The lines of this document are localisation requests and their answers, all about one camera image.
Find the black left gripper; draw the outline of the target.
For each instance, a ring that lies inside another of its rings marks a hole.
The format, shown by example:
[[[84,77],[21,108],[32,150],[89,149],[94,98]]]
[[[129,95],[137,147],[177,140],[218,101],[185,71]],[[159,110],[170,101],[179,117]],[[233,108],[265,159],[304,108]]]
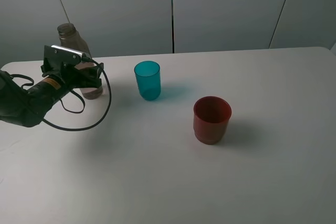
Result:
[[[88,78],[86,75],[101,75],[104,63],[81,63],[81,58],[44,58],[41,70],[42,82],[50,85],[55,90],[65,88],[95,88],[102,85],[100,78]]]

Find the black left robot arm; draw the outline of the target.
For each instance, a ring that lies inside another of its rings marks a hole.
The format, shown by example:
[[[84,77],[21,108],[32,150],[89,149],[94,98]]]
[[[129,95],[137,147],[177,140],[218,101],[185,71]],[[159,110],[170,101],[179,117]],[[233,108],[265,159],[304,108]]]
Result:
[[[1,71],[1,120],[24,127],[40,124],[46,113],[74,89],[97,88],[102,84],[100,75],[104,64],[93,63],[92,67],[77,69],[79,59],[45,58],[41,66],[42,81],[34,84],[32,78],[22,74]]]

